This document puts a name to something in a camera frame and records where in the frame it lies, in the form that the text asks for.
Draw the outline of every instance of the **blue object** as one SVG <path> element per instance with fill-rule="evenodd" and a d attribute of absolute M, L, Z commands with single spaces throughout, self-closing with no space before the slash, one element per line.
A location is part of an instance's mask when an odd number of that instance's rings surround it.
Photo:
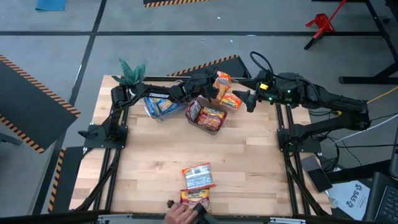
<path fill-rule="evenodd" d="M 64 11 L 67 0 L 37 0 L 36 10 Z"/>

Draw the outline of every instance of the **metal bracket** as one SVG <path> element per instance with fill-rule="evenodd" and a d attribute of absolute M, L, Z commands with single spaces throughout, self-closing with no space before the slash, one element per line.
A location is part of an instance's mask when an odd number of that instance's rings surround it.
<path fill-rule="evenodd" d="M 295 218 L 272 218 L 269 223 L 275 224 L 305 224 L 305 220 L 299 220 Z"/>
<path fill-rule="evenodd" d="M 120 137 L 116 142 L 106 141 L 104 127 L 97 124 L 88 126 L 90 137 L 86 138 L 84 147 L 87 148 L 103 148 L 103 149 L 123 149 L 126 145 L 128 126 L 119 126 Z"/>
<path fill-rule="evenodd" d="M 322 149 L 320 141 L 312 136 L 306 138 L 297 144 L 292 144 L 289 141 L 289 130 L 288 129 L 278 129 L 278 143 L 280 151 L 287 150 L 288 152 L 312 152 L 318 155 L 322 154 Z"/>

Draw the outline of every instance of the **white cable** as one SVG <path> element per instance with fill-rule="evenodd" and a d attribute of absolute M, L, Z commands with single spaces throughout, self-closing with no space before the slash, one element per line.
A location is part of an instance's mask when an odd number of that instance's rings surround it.
<path fill-rule="evenodd" d="M 374 129 L 374 128 L 380 126 L 380 125 L 383 125 L 383 124 L 389 122 L 390 120 L 392 120 L 392 119 L 394 119 L 394 118 L 396 118 L 396 117 L 398 117 L 398 114 L 395 115 L 395 116 L 393 116 L 392 118 L 389 118 L 389 119 L 387 119 L 387 120 L 381 122 L 380 124 L 377 124 L 377 125 L 371 127 L 371 128 L 368 128 L 368 129 L 366 129 L 366 130 L 363 130 L 363 131 L 360 131 L 360 132 L 357 132 L 357 133 L 354 133 L 354 134 L 350 134 L 349 136 L 343 137 L 343 138 L 341 138 L 341 139 L 339 139 L 339 140 L 337 140 L 337 141 L 331 143 L 330 145 L 334 145 L 335 143 L 338 143 L 338 142 L 340 142 L 340 141 L 342 141 L 342 140 L 344 140 L 344 139 L 348 139 L 348 138 L 350 138 L 350 137 L 353 137 L 353 136 L 355 136 L 355 135 L 357 135 L 357 134 L 361 134 L 361 133 L 363 133 L 363 132 L 365 132 L 365 131 L 370 131 L 370 130 L 372 130 L 372 129 Z"/>

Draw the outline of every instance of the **yellow cable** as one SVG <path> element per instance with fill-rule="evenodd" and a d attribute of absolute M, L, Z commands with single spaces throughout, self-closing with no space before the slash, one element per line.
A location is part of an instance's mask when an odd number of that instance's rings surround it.
<path fill-rule="evenodd" d="M 372 103 L 373 101 L 377 100 L 378 98 L 381 98 L 381 97 L 383 97 L 383 96 L 386 96 L 386 95 L 392 93 L 394 90 L 398 90 L 398 86 L 395 87 L 395 88 L 393 88 L 392 90 L 388 91 L 387 93 L 381 94 L 380 96 L 376 97 L 376 98 L 373 99 L 373 100 L 369 100 L 368 103 Z"/>

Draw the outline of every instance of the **person's fingers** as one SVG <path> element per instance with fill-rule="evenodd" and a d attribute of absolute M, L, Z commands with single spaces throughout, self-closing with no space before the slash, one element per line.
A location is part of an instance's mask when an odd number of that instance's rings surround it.
<path fill-rule="evenodd" d="M 180 205 L 180 204 L 178 204 L 178 209 L 176 209 L 174 212 L 173 212 L 173 215 L 175 215 L 176 217 L 177 216 L 179 216 L 181 213 L 183 213 L 184 211 L 185 211 L 185 209 L 186 209 L 186 206 L 185 205 Z"/>
<path fill-rule="evenodd" d="M 172 212 L 176 211 L 176 209 L 178 209 L 179 206 L 180 206 L 179 203 L 174 203 L 174 204 L 172 205 L 172 207 L 170 208 L 169 213 L 172 213 Z"/>
<path fill-rule="evenodd" d="M 188 218 L 184 221 L 184 224 L 191 224 L 191 222 L 193 221 L 193 219 L 198 215 L 197 211 L 193 211 Z"/>
<path fill-rule="evenodd" d="M 192 209 L 189 209 L 189 208 L 186 209 L 185 212 L 183 212 L 181 215 L 179 215 L 177 217 L 178 222 L 184 222 L 185 219 L 187 219 L 189 217 L 189 215 L 191 215 L 192 212 L 193 212 Z"/>

